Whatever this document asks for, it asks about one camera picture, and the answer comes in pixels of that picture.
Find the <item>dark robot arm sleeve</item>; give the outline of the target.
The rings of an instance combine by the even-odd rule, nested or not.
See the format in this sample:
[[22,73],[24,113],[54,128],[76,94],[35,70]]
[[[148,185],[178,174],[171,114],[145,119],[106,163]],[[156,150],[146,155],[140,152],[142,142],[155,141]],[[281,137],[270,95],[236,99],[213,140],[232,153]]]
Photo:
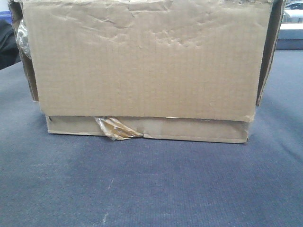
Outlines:
[[6,20],[0,20],[0,69],[20,62],[14,29]]

